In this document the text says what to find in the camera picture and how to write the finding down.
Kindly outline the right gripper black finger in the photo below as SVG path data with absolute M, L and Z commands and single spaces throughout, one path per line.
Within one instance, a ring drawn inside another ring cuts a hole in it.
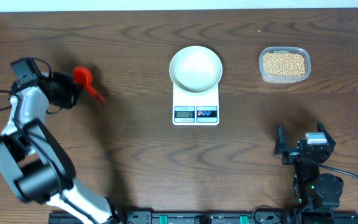
M 282 125 L 278 126 L 277 139 L 274 147 L 273 153 L 275 155 L 283 154 L 285 152 L 285 138 L 284 138 L 284 130 Z
M 325 145 L 328 145 L 329 147 L 336 146 L 335 140 L 327 132 L 326 128 L 323 126 L 323 123 L 321 121 L 318 121 L 318 123 L 317 123 L 317 130 L 318 130 L 319 135 L 321 136 L 318 139 L 317 144 L 325 144 Z

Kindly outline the red plastic measuring scoop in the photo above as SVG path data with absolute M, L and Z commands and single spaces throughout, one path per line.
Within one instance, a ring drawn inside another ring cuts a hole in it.
M 88 68 L 75 67 L 73 71 L 73 81 L 82 86 L 95 100 L 102 105 L 106 104 L 105 98 L 92 86 L 93 75 Z

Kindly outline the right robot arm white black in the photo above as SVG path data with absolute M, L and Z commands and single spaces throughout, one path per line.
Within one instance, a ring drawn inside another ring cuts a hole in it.
M 316 132 L 306 133 L 305 139 L 299 140 L 295 147 L 286 145 L 283 127 L 278 127 L 273 153 L 282 156 L 282 164 L 294 167 L 294 195 L 300 201 L 299 206 L 283 213 L 282 223 L 335 223 L 334 209 L 340 206 L 344 182 L 319 170 L 335 146 L 322 122 L 318 122 Z

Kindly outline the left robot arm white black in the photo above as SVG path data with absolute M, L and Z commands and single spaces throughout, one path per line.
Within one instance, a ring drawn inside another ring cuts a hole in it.
M 102 100 L 91 81 L 84 68 L 71 75 L 18 75 L 8 91 L 11 113 L 0 135 L 0 173 L 22 202 L 60 208 L 82 223 L 122 223 L 109 200 L 77 178 L 68 154 L 45 125 L 50 105 L 70 109 L 82 90 Z

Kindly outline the white digital kitchen scale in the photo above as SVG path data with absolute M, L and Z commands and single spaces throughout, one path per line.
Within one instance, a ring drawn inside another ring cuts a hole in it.
M 176 126 L 217 126 L 219 85 L 204 93 L 188 93 L 173 86 L 172 123 Z

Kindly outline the white ceramic bowl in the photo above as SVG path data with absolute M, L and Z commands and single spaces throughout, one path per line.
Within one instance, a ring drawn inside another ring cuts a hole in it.
M 168 71 L 173 84 L 181 91 L 200 95 L 219 84 L 223 64 L 211 49 L 194 45 L 179 50 L 171 59 Z

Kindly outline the clear plastic container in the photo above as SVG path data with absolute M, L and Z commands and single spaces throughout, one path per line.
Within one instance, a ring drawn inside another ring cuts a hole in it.
M 267 47 L 259 55 L 259 70 L 267 83 L 302 82 L 311 74 L 310 55 L 299 47 Z

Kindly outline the soybeans in container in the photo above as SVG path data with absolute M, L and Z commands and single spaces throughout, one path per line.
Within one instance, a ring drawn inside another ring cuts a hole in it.
M 263 68 L 271 76 L 300 77 L 306 74 L 302 55 L 293 53 L 266 53 L 262 57 Z

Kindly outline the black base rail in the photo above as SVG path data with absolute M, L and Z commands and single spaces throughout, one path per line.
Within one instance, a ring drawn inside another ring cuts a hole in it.
M 294 219 L 284 216 L 279 218 L 273 212 L 259 210 L 254 213 L 152 213 L 148 211 L 128 211 L 125 214 L 128 224 L 279 224 L 297 223 Z M 358 223 L 358 214 L 352 212 L 309 213 L 304 216 L 305 221 L 298 223 Z M 50 213 L 49 224 L 83 223 L 69 213 Z

